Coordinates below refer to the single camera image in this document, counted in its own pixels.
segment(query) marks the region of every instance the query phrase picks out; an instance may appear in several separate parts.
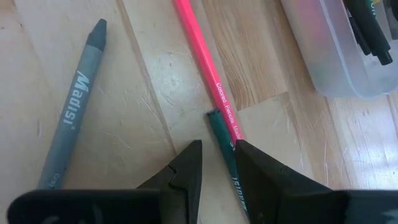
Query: gray crayon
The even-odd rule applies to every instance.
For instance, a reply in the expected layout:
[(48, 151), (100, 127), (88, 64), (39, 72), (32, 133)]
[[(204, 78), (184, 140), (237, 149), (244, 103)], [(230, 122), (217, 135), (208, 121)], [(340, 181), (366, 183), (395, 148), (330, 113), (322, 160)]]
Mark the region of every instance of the gray crayon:
[(88, 35), (37, 184), (38, 189), (60, 189), (62, 186), (105, 44), (106, 21), (100, 19)]

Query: black pen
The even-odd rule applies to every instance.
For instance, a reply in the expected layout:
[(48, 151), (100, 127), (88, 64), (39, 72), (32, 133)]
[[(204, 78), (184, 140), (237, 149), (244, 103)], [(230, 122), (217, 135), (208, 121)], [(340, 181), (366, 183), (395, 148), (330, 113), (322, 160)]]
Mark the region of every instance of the black pen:
[(355, 23), (358, 25), (360, 33), (371, 49), (372, 55), (377, 56), (381, 65), (392, 63), (389, 53), (391, 49), (386, 36), (384, 36), (371, 7), (367, 1), (363, 0), (346, 0), (346, 7), (351, 13)]
[(365, 38), (363, 37), (361, 30), (359, 29), (357, 23), (355, 22), (355, 19), (351, 15), (351, 13), (349, 13), (348, 9), (347, 9), (347, 14), (348, 14), (349, 23), (351, 24), (351, 28), (353, 28), (356, 42), (361, 47), (363, 54), (365, 54), (365, 55), (371, 54), (371, 48), (369, 47), (368, 43), (366, 42)]

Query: black plastic object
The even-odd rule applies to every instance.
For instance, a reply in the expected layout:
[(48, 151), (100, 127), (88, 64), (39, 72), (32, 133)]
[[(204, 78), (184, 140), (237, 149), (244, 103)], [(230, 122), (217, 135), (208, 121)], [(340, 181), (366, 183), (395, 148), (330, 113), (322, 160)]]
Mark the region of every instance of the black plastic object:
[(15, 199), (10, 224), (196, 224), (202, 146), (193, 141), (136, 190), (36, 190)]
[(397, 191), (332, 191), (244, 140), (235, 153), (251, 224), (398, 222)]
[(349, 23), (351, 24), (351, 27), (353, 28), (356, 42), (361, 47), (363, 54), (365, 54), (365, 55), (371, 54), (371, 49), (370, 49), (368, 43), (366, 42), (365, 38), (363, 37), (361, 30), (359, 29), (358, 25), (356, 24), (355, 19), (351, 15), (348, 17), (348, 19), (349, 19)]
[(391, 0), (390, 3), (391, 3), (392, 13), (393, 13), (394, 17), (396, 18), (396, 20), (398, 21), (398, 1)]
[(378, 57), (382, 65), (392, 63), (389, 53), (391, 47), (369, 7), (369, 1), (345, 0), (345, 4), (358, 25), (360, 33), (362, 33), (363, 38), (369, 45), (372, 54)]

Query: wood grain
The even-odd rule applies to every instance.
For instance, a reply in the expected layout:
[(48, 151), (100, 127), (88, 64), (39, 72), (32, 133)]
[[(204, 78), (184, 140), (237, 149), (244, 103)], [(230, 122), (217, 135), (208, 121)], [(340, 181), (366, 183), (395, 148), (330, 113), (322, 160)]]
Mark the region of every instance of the wood grain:
[(204, 0), (238, 110), (287, 91), (262, 0)]
[(0, 223), (5, 223), (9, 204), (37, 185), (58, 118), (42, 66), (12, 1), (0, 1), (0, 49)]
[(247, 141), (297, 172), (313, 178), (311, 163), (307, 152), (301, 148), (292, 115), (288, 93), (239, 112)]
[[(199, 223), (248, 223), (172, 0), (0, 0), (0, 213), (35, 188), (89, 31), (108, 44), (65, 188), (133, 189), (203, 141)], [(326, 99), (279, 0), (191, 0), (244, 135), (333, 189), (397, 189), (398, 93)]]
[(398, 139), (387, 98), (330, 105), (352, 188), (396, 189)]
[(307, 151), (314, 178), (333, 189), (350, 186), (340, 143), (328, 102), (314, 89), (300, 50), (279, 0), (267, 1), (269, 32), (275, 34), (274, 46), (284, 69), (298, 138)]

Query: plastic container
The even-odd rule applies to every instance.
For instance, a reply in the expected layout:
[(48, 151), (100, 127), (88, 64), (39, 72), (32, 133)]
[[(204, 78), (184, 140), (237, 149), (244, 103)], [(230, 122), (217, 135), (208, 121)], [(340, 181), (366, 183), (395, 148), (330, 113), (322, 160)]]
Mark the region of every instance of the plastic container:
[(394, 60), (385, 66), (377, 57), (363, 54), (341, 0), (282, 0), (282, 4), (319, 93), (329, 98), (371, 99), (398, 87), (398, 40), (392, 40), (386, 29), (382, 2), (375, 5), (382, 7), (376, 8), (377, 21)]

